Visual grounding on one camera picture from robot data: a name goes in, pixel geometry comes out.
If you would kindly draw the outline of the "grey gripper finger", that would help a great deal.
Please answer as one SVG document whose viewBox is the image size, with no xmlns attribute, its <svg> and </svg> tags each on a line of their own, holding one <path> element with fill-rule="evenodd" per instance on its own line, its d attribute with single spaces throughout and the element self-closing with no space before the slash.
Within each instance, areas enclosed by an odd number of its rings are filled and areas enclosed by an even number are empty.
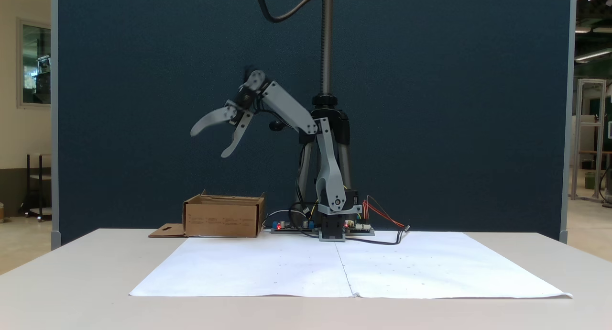
<svg viewBox="0 0 612 330">
<path fill-rule="evenodd" d="M 242 113 L 242 116 L 240 117 L 239 121 L 236 121 L 235 123 L 236 125 L 234 133 L 232 134 L 231 144 L 221 153 L 221 158 L 227 158 L 228 156 L 232 155 L 232 153 L 235 151 L 236 147 L 238 147 L 238 144 L 242 140 L 243 134 L 248 128 L 252 118 L 252 112 L 245 111 Z"/>
<path fill-rule="evenodd" d="M 223 106 L 222 108 L 213 110 L 212 112 L 209 112 L 205 116 L 201 117 L 201 119 L 199 119 L 193 125 L 190 130 L 190 136 L 195 137 L 208 127 L 228 123 L 237 114 L 238 110 L 236 110 L 236 108 L 232 105 Z"/>
</svg>

